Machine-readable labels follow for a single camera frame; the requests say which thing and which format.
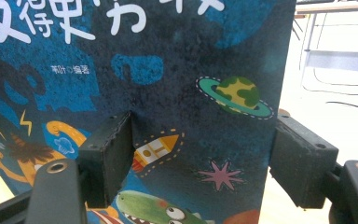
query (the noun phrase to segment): cartoon rocket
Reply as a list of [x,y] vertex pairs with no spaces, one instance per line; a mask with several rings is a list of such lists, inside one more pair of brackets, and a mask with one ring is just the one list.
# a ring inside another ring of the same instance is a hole
[[146,165],[172,152],[179,134],[160,137],[135,150],[132,169],[140,173]]

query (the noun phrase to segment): blue book cover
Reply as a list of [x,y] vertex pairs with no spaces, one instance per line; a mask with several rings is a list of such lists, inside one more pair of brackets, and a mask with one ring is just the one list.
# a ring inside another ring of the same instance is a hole
[[131,111],[131,170],[89,223],[257,223],[295,3],[0,0],[0,175],[30,190]]

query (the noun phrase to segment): white floor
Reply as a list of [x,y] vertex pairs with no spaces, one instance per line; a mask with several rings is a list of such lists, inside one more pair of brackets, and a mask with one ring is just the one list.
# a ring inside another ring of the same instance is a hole
[[[315,28],[314,35],[320,39],[318,47],[358,51],[358,36],[355,34],[358,34],[358,14],[329,14],[326,20],[324,15],[318,17],[323,20],[317,23],[324,22],[325,25],[324,28]],[[297,21],[305,31],[308,19]],[[337,39],[348,35],[354,44],[348,38]],[[358,73],[308,69],[302,80],[299,65],[303,60],[303,36],[300,32],[299,36],[300,40],[292,35],[280,108],[337,147],[338,163],[343,165],[345,161],[358,160]],[[297,208],[269,175],[260,223],[327,224],[330,204],[327,201],[321,210]]]

